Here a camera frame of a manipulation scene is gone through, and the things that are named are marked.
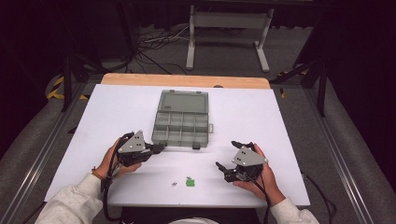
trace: small green piece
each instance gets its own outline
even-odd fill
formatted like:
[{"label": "small green piece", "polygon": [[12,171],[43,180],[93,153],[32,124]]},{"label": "small green piece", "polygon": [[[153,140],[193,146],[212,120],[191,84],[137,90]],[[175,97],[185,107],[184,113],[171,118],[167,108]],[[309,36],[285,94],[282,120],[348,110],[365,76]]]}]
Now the small green piece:
[{"label": "small green piece", "polygon": [[187,187],[194,187],[195,186],[195,182],[193,179],[187,179],[186,180],[186,185]]}]

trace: white tabletop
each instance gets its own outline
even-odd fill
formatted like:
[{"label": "white tabletop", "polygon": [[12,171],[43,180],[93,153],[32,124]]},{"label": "white tabletop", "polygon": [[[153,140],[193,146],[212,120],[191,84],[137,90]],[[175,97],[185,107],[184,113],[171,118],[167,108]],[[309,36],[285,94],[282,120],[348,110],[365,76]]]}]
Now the white tabletop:
[{"label": "white tabletop", "polygon": [[[167,147],[136,172],[114,181],[108,203],[131,206],[262,207],[265,202],[223,179],[218,161],[234,168],[231,141],[254,142],[263,150],[285,196],[309,205],[304,182],[272,90],[96,85],[45,201],[77,184],[100,164],[114,141],[142,130],[151,143],[162,90],[207,91],[209,134],[206,148]],[[195,180],[186,186],[187,176]]]}]

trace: green object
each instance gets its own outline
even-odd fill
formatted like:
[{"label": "green object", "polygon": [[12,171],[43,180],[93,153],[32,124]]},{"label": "green object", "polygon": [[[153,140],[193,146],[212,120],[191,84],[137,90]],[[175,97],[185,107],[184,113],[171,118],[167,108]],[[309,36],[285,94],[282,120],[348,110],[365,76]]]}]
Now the green object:
[{"label": "green object", "polygon": [[195,181],[193,179],[188,179],[188,180],[186,180],[186,185],[187,185],[187,187],[194,187]]},{"label": "green object", "polygon": [[208,93],[163,91],[151,140],[154,144],[200,149],[208,143]]}]

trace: white sleeve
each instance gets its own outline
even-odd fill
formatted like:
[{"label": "white sleeve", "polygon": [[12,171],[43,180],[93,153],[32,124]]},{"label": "white sleeve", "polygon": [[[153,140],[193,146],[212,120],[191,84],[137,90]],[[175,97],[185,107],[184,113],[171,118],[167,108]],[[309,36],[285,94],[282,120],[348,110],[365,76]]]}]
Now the white sleeve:
[{"label": "white sleeve", "polygon": [[41,211],[35,223],[92,223],[102,209],[101,180],[86,175],[78,185],[61,189]]},{"label": "white sleeve", "polygon": [[294,224],[294,223],[315,223],[318,224],[317,219],[312,213],[306,209],[299,210],[290,199],[285,199],[281,203],[274,205],[271,208],[276,222],[279,224]]}]

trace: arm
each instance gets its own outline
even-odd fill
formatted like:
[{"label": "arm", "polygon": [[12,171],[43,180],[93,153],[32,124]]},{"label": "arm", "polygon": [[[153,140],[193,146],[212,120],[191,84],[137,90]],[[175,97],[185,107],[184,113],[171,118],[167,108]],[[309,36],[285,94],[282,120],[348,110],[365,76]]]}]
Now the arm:
[{"label": "arm", "polygon": [[[93,218],[103,206],[99,199],[101,178],[106,178],[116,144],[117,142],[108,149],[101,164],[92,171],[92,175],[86,175],[76,186],[70,185],[61,189],[50,199],[35,223],[92,223]],[[134,172],[140,166],[141,163],[130,167],[122,166],[116,178],[125,173]]]},{"label": "arm", "polygon": [[[256,152],[261,156],[264,156],[262,150],[256,144],[254,145]],[[261,178],[256,180],[258,184],[265,187],[270,200],[271,200],[271,212],[276,218],[277,223],[318,223],[314,215],[308,210],[300,211],[290,199],[287,199],[280,191],[276,184],[274,172],[268,163],[263,165],[262,169],[262,185]],[[257,188],[251,182],[245,181],[234,181],[233,184],[241,189],[246,189],[253,192],[258,198],[265,200],[265,196],[259,188]]]}]

